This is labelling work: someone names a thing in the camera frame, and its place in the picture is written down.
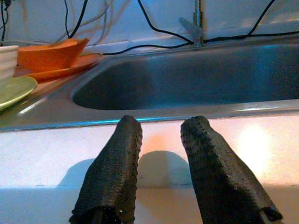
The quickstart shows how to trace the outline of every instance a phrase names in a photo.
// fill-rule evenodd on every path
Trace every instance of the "faucet handle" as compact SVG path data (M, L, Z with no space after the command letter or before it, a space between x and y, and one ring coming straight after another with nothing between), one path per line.
M183 17L180 17L178 21L191 34L192 38L194 39L194 44L200 44L201 38L203 36L203 29L201 27L195 26L193 23Z

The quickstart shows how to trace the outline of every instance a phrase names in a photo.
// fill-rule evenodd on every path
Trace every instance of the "black textured cover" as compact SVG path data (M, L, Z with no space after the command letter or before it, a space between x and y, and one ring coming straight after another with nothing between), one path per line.
M118 123L89 167L70 218L72 224L133 224L140 124L131 116Z
M282 219L252 171L205 117L186 120L181 138L204 224L263 224L260 212L271 222Z

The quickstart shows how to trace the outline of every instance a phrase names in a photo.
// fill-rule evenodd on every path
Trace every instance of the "dish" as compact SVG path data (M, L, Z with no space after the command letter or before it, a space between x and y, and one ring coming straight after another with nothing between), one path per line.
M0 47L0 90L4 88L14 75L17 65L19 46Z
M89 39L19 48L18 64L33 72L65 69L72 66Z
M37 81L31 77L12 78L0 90L0 111L20 101L30 94L37 86Z
M80 56L70 68L53 70L53 71L45 71L45 72L37 72L37 73L29 73L24 76L29 76L34 78L38 83L45 83L59 78L75 75L79 72L88 70L94 67L95 65L97 65L99 61L100 61L99 55L84 55L84 56Z

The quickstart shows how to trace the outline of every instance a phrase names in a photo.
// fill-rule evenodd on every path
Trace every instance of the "white bowl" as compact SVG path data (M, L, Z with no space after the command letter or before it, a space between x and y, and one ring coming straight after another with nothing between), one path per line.
M0 47L0 90L3 89L13 77L17 66L19 46Z

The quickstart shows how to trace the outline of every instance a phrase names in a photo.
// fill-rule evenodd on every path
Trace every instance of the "stainless steel sink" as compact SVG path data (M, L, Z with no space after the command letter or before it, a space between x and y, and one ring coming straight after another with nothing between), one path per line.
M0 114L2 130L299 109L299 37L110 57Z

